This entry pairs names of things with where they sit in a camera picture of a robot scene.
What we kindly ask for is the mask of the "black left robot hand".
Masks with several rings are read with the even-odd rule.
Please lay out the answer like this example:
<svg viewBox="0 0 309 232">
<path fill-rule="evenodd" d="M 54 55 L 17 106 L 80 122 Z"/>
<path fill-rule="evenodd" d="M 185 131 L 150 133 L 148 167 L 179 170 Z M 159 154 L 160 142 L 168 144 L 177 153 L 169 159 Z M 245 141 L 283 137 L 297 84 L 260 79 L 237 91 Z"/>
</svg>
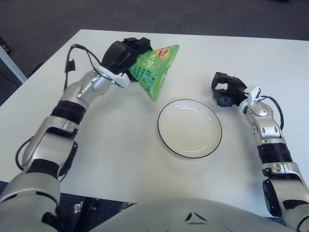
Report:
<svg viewBox="0 0 309 232">
<path fill-rule="evenodd" d="M 137 82 L 128 69 L 134 65 L 139 55 L 152 50 L 151 41 L 145 37 L 125 38 L 123 41 L 114 42 L 108 48 L 101 65 L 114 74 L 125 73 L 130 81 Z"/>
</svg>

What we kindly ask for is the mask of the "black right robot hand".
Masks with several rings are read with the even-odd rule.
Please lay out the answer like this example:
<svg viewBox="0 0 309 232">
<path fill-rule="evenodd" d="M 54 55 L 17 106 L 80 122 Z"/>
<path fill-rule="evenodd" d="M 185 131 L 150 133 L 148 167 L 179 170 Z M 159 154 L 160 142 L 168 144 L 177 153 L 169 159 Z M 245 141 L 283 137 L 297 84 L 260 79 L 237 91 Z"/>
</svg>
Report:
<svg viewBox="0 0 309 232">
<path fill-rule="evenodd" d="M 227 89 L 216 89 L 218 84 L 227 84 Z M 213 97 L 220 107 L 233 105 L 239 107 L 240 103 L 247 99 L 244 94 L 246 88 L 247 86 L 239 78 L 222 72 L 216 72 L 211 83 Z"/>
</svg>

